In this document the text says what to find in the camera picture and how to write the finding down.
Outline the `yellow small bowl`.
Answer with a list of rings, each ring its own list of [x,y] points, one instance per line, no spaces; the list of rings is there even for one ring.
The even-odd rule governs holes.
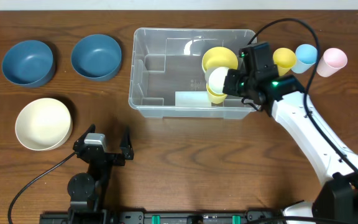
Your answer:
[[[237,55],[225,47],[213,47],[207,50],[201,61],[201,67],[204,72],[213,67],[237,69],[238,65]]]

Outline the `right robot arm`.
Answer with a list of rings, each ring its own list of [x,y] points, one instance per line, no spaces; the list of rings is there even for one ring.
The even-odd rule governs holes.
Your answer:
[[[262,223],[358,223],[358,155],[315,110],[303,85],[277,72],[230,69],[223,93],[259,105],[295,140],[322,186],[314,202],[297,202]]]

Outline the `light blue cup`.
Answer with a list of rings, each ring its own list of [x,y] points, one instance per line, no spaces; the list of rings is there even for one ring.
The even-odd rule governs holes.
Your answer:
[[[291,68],[293,73],[304,73],[312,65],[316,63],[317,60],[317,49],[310,44],[302,44],[297,47],[295,50],[296,63]]]

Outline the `white cup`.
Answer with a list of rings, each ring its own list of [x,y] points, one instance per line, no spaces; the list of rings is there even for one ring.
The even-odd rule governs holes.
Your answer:
[[[206,71],[205,79],[209,85],[209,88],[215,94],[223,94],[224,81],[228,71],[228,67],[212,67]]]

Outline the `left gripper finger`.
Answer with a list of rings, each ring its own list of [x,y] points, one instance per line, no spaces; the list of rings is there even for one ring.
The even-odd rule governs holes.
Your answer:
[[[91,124],[89,128],[74,142],[73,150],[75,152],[81,151],[81,147],[85,144],[85,138],[89,133],[94,133],[96,130],[95,124]]]
[[[119,147],[120,150],[122,151],[122,155],[124,156],[125,160],[134,159],[134,150],[132,147],[130,130],[128,127],[125,128]]]

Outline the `yellow cup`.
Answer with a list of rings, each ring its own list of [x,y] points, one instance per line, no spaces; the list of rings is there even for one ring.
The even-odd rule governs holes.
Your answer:
[[[208,84],[206,84],[206,91],[207,91],[207,95],[208,95],[208,100],[211,103],[216,104],[216,105],[222,103],[227,97],[226,94],[217,94],[217,93],[213,92],[210,89]]]
[[[273,53],[273,61],[278,68],[278,74],[284,76],[295,66],[296,55],[288,48],[279,48]]]

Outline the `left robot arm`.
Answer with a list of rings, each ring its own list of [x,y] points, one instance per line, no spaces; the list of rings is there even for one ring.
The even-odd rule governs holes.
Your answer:
[[[105,135],[95,131],[96,126],[92,124],[73,145],[77,158],[88,164],[88,170],[74,175],[67,186],[70,208],[74,211],[99,210],[103,205],[112,168],[124,166],[127,160],[134,158],[129,128],[125,129],[121,139],[120,153],[108,152]]]

